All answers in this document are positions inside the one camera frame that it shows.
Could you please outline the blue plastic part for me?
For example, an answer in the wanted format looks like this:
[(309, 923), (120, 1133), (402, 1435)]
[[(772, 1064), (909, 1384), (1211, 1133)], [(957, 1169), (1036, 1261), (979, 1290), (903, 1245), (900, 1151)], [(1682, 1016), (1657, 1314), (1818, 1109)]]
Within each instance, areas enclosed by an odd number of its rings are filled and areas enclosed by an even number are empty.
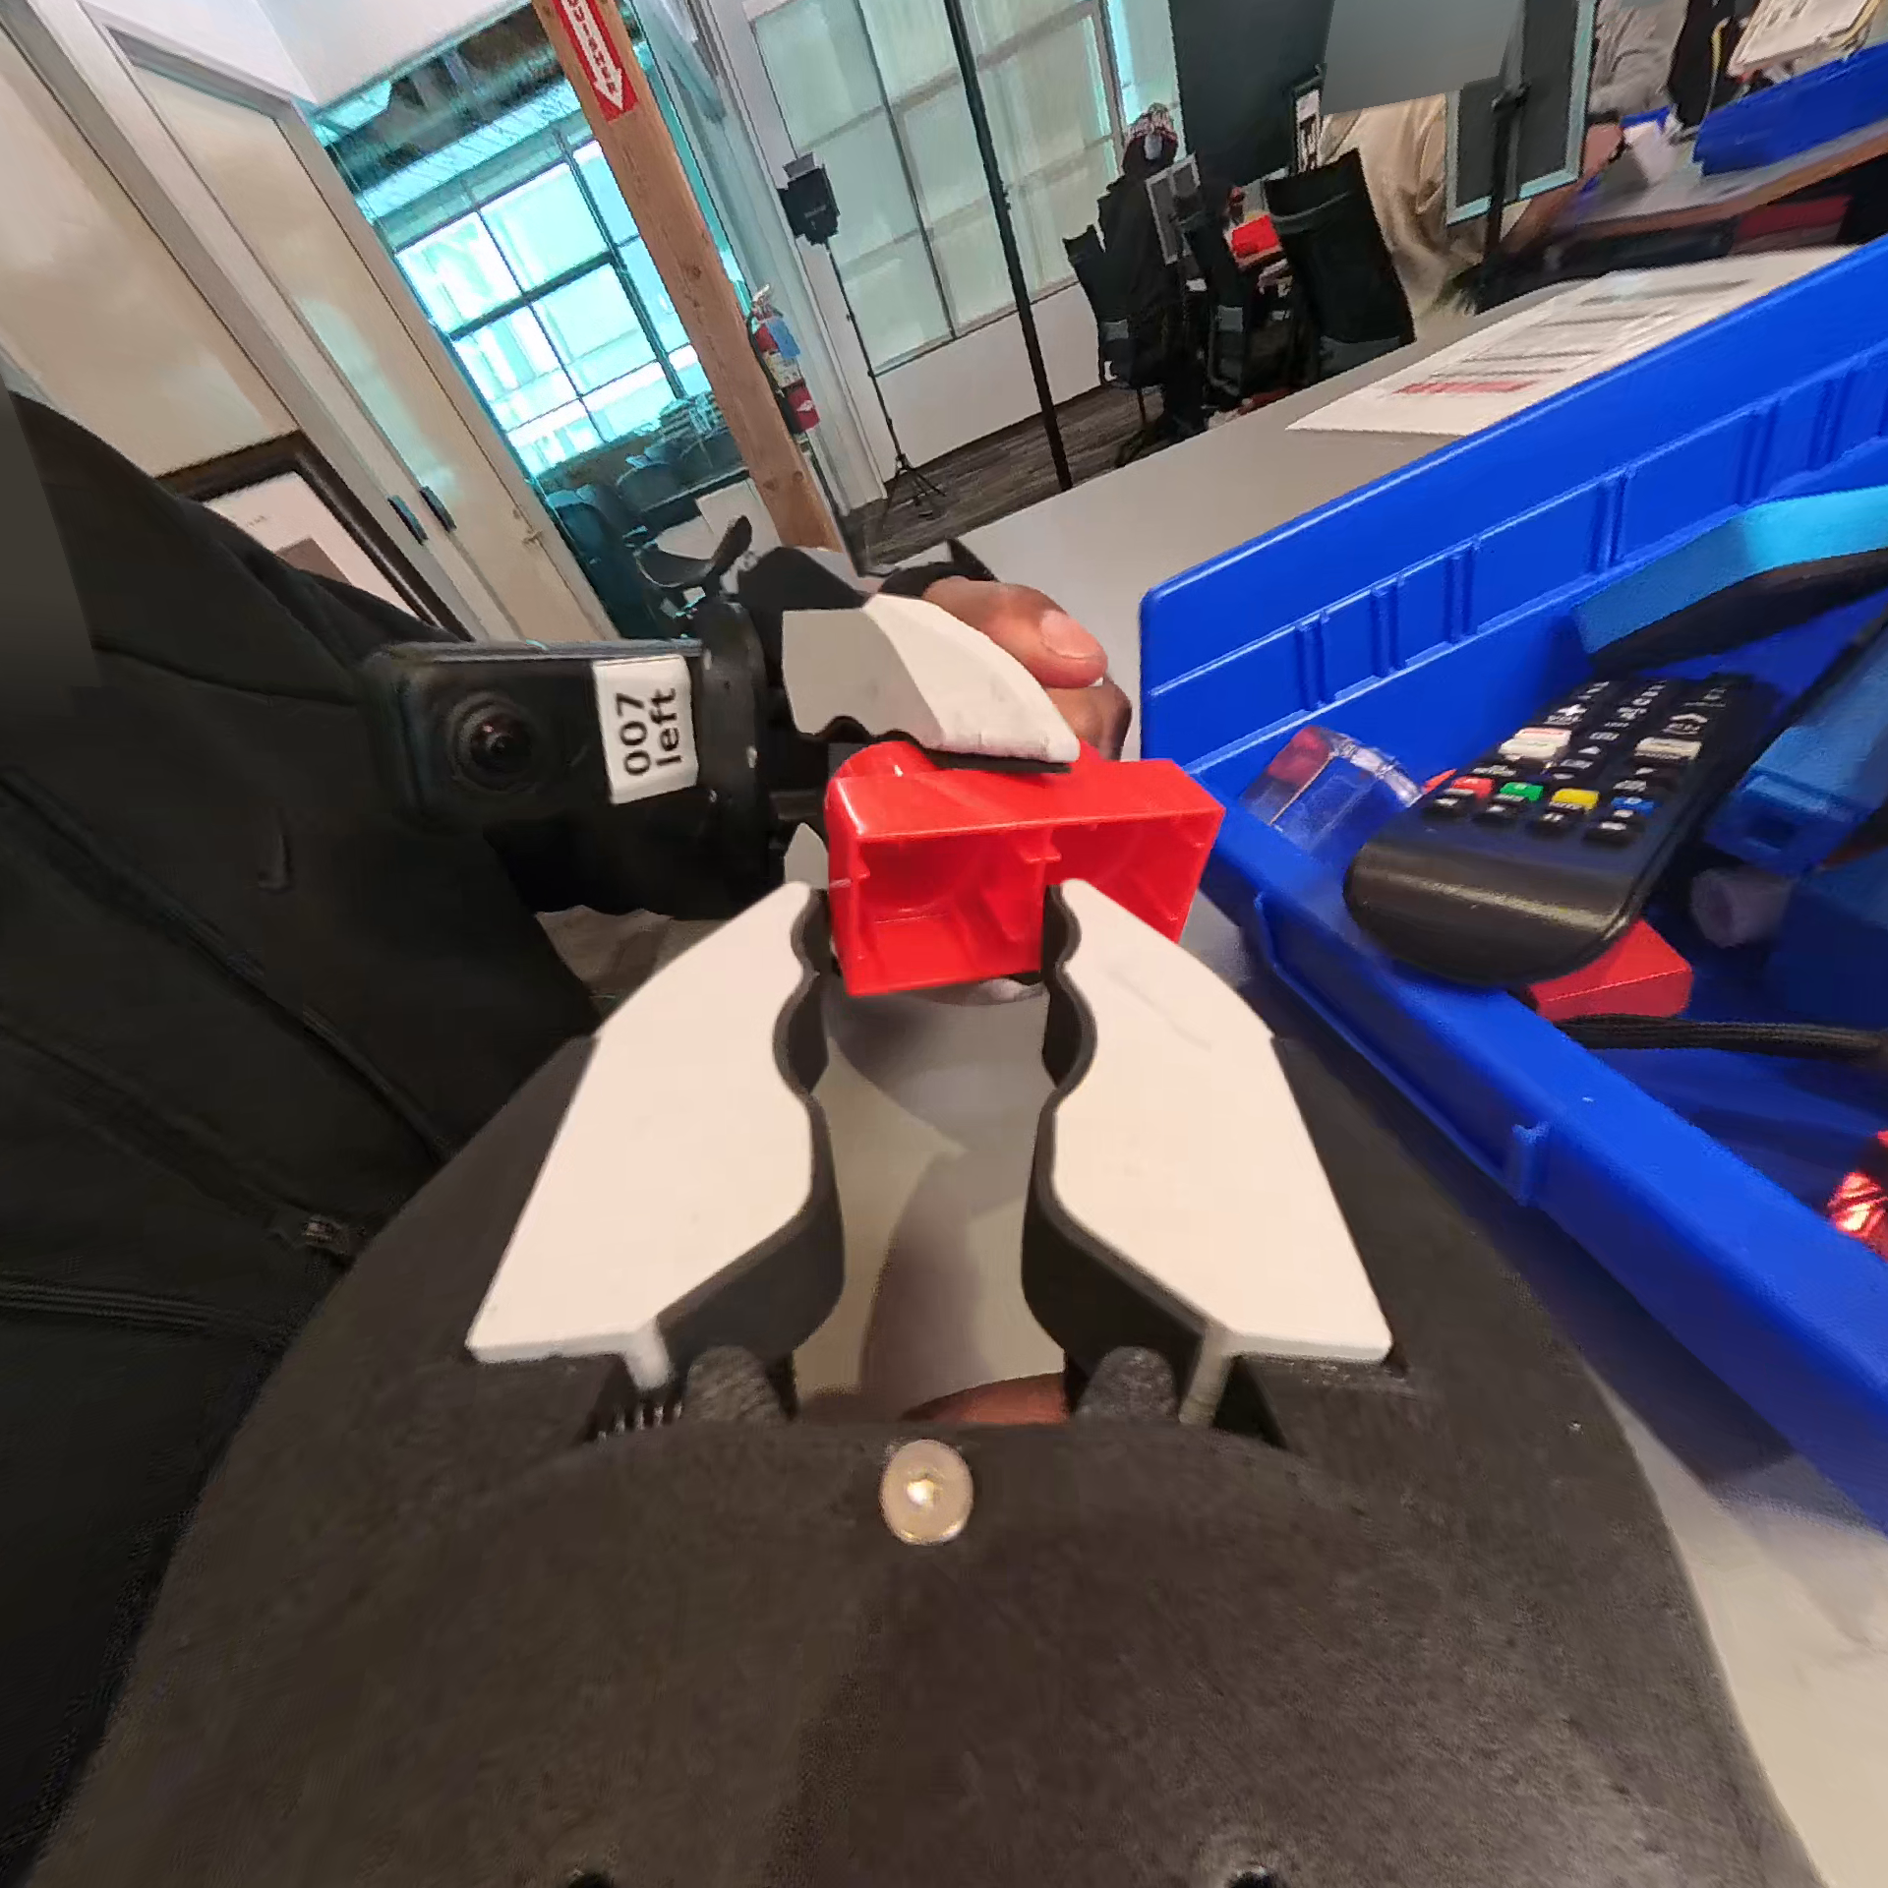
[(1707, 827), (1729, 859), (1783, 879), (1827, 862), (1887, 797), (1887, 622), (1794, 706)]

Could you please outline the red plastic piece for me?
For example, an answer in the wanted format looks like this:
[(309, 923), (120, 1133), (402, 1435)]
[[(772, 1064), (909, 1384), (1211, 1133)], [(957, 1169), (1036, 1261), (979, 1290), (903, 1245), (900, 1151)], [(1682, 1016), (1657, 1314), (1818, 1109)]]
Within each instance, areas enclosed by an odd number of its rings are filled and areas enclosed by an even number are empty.
[(1692, 966), (1646, 921), (1580, 970), (1519, 991), (1548, 1022), (1591, 1019), (1671, 1021), (1692, 997)]

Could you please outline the person's left hand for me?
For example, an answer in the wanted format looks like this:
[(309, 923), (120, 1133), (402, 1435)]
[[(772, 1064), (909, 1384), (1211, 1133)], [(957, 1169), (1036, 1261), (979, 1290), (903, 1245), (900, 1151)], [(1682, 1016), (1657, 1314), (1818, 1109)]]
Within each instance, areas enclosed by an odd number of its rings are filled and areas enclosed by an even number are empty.
[(1101, 642), (1060, 602), (1027, 585), (967, 576), (936, 580), (924, 601), (1011, 655), (1083, 744), (1110, 761), (1124, 757), (1131, 700)]

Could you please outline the wooden post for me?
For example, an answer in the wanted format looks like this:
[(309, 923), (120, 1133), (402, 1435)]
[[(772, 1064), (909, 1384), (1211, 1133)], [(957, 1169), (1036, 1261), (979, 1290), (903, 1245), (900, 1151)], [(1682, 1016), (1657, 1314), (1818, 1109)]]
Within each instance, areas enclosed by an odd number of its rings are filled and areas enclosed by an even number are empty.
[(574, 86), (775, 533), (795, 549), (840, 550), (835, 510), (754, 353), (739, 296), (630, 44), (621, 7), (534, 2), (534, 14)]

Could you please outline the red translucent cube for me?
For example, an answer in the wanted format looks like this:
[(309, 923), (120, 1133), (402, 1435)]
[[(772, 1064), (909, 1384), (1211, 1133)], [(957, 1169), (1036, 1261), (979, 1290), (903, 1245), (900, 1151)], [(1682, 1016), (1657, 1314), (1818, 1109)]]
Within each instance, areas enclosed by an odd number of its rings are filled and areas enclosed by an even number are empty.
[(1238, 806), (1311, 859), (1344, 867), (1424, 794), (1382, 750), (1303, 723), (1240, 792)]

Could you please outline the printed paper sheet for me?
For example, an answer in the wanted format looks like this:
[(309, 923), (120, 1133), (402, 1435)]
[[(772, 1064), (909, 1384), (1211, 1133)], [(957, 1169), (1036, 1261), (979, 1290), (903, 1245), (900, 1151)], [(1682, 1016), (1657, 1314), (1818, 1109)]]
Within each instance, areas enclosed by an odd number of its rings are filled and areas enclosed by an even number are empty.
[(1845, 253), (1845, 246), (1747, 252), (1585, 279), (1294, 419), (1291, 426), (1303, 433), (1467, 438)]

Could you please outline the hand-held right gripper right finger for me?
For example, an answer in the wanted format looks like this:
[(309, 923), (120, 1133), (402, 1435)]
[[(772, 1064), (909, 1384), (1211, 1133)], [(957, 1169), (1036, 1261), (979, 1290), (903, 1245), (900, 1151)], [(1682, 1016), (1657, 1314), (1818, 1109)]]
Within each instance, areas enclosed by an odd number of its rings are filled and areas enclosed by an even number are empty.
[(1182, 1421), (1249, 1359), (1376, 1372), (1393, 1332), (1274, 1032), (1213, 968), (1089, 882), (1045, 897), (1026, 1303), (1086, 1383), (1144, 1351)]

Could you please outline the small blue bin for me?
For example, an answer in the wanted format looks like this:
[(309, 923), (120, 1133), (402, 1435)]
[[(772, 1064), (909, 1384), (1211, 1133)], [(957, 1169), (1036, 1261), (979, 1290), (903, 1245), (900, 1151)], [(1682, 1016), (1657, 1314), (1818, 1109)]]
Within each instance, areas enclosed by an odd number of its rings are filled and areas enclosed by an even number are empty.
[(1759, 171), (1884, 120), (1880, 43), (1714, 110), (1692, 139), (1692, 161), (1702, 176)]

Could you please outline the black remote control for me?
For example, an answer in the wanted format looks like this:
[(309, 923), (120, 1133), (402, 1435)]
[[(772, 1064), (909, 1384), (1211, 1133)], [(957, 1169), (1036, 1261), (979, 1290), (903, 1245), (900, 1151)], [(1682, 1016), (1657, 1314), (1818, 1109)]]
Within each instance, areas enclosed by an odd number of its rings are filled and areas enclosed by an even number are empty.
[(1634, 927), (1783, 709), (1741, 673), (1594, 678), (1369, 839), (1344, 905), (1391, 959), (1454, 985), (1578, 974)]

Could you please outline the red fire extinguisher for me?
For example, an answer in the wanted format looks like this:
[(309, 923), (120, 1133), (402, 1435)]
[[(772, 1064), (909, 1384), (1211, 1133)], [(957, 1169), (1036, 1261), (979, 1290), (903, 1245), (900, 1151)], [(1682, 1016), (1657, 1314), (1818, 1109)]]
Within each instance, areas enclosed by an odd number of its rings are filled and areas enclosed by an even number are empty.
[(772, 380), (772, 392), (795, 438), (807, 438), (819, 425), (819, 405), (807, 380), (800, 344), (773, 301), (772, 286), (752, 294), (747, 310), (748, 344)]

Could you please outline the blue plastic bin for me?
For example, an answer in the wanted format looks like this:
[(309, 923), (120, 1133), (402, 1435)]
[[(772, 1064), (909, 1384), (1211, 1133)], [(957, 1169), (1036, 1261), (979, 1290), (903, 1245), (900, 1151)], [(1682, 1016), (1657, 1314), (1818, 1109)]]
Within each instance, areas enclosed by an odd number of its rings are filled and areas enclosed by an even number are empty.
[(1339, 862), (1237, 800), (1302, 723), (1464, 764), (1588, 675), (1588, 593), (1742, 504), (1884, 483), (1884, 270), (1853, 250), (1222, 552), (1144, 597), (1139, 639), (1144, 749), (1231, 806), (1207, 891), (1269, 970), (1877, 1526), (1884, 1257), (1827, 1205), (1884, 1136), (1884, 1075), (1589, 1054), (1397, 965)]

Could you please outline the black tripod light stand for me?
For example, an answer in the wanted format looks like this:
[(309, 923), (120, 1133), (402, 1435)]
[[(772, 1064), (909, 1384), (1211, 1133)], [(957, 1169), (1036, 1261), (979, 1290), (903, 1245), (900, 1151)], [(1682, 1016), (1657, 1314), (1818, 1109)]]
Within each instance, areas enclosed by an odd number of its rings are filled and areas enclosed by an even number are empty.
[(816, 156), (791, 157), (784, 168), (784, 181), (779, 187), (779, 198), (788, 213), (791, 234), (803, 246), (820, 250), (827, 257), (845, 320), (853, 329), (855, 344), (862, 355), (865, 382), (881, 414), (881, 425), (890, 448), (890, 477), (883, 491), (881, 517), (889, 517), (890, 508), (900, 500), (910, 500), (913, 505), (936, 523), (942, 519), (946, 494), (942, 485), (937, 485), (906, 451), (889, 398), (881, 389), (879, 370), (868, 357), (865, 332), (859, 320), (859, 310), (853, 301), (849, 290), (845, 287), (844, 271), (837, 260), (835, 242), (840, 224), (840, 211), (831, 178), (827, 176), (826, 166), (819, 161)]

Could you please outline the red toy building block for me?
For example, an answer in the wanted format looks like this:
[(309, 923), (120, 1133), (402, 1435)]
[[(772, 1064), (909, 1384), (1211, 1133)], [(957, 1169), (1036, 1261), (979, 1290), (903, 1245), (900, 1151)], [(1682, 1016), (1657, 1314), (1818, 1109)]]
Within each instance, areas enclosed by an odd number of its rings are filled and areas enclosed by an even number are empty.
[(863, 747), (824, 800), (835, 957), (853, 997), (1027, 977), (1051, 887), (1083, 882), (1179, 940), (1222, 804), (1173, 761), (1072, 764)]

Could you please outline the black office chair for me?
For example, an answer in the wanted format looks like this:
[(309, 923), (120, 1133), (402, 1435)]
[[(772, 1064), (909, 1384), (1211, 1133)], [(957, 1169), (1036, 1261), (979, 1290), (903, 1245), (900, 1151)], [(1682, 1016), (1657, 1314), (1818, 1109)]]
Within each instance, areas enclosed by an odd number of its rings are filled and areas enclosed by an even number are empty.
[(1409, 298), (1355, 150), (1269, 180), (1266, 213), (1303, 306), (1311, 385), (1415, 346)]

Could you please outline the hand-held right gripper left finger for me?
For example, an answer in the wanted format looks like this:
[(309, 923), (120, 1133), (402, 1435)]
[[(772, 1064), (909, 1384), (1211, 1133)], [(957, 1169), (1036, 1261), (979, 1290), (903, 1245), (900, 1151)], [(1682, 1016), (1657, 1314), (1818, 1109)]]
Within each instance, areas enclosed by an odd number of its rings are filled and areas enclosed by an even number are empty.
[(788, 883), (599, 1027), (475, 1312), (473, 1359), (610, 1358), (675, 1390), (697, 1358), (790, 1361), (844, 1290), (820, 987), (827, 900)]

